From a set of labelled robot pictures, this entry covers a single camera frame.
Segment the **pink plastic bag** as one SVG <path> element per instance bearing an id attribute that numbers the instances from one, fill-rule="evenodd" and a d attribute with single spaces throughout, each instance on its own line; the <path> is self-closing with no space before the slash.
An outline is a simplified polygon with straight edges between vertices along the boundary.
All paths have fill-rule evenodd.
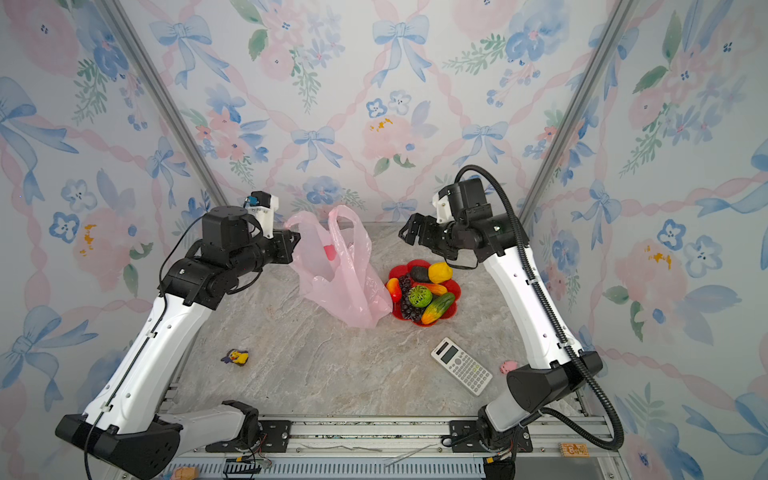
<path id="1" fill-rule="evenodd" d="M 305 299 L 354 328 L 374 328 L 393 312 L 390 294 L 371 265 L 372 241 L 351 208 L 332 208 L 326 225 L 301 211 L 284 226 L 301 236 L 291 268 Z"/>

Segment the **green kiwi half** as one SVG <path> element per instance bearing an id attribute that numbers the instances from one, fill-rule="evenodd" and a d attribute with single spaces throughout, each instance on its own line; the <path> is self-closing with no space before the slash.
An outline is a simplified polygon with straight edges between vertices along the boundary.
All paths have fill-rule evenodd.
<path id="1" fill-rule="evenodd" d="M 432 293 L 423 286 L 415 285 L 408 292 L 408 302 L 415 308 L 426 308 L 432 300 Z"/>

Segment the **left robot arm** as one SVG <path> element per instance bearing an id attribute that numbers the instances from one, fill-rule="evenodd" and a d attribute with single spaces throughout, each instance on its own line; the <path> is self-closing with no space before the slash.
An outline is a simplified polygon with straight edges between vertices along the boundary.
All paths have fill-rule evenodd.
<path id="1" fill-rule="evenodd" d="M 224 442 L 250 452 L 263 438 L 257 408 L 228 400 L 197 412 L 162 416 L 172 377 L 197 333 L 239 280 L 269 264 L 288 265 L 300 240 L 274 226 L 276 198 L 251 194 L 244 206 L 204 214 L 202 237 L 171 267 L 135 342 L 81 414 L 64 416 L 58 439 L 138 479 L 153 479 L 179 454 Z"/>

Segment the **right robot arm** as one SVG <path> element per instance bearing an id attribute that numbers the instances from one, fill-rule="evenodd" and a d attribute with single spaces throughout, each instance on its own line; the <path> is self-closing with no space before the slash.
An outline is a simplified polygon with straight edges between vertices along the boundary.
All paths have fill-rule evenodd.
<path id="1" fill-rule="evenodd" d="M 478 413 L 482 444 L 501 449 L 514 444 L 549 405 L 595 382 L 603 363 L 584 350 L 565 325 L 535 267 L 529 239 L 509 200 L 493 213 L 479 179 L 443 188 L 433 201 L 436 213 L 414 213 L 399 236 L 446 260 L 463 250 L 474 253 L 499 288 L 522 335 L 527 362 L 506 376 L 501 394 Z"/>

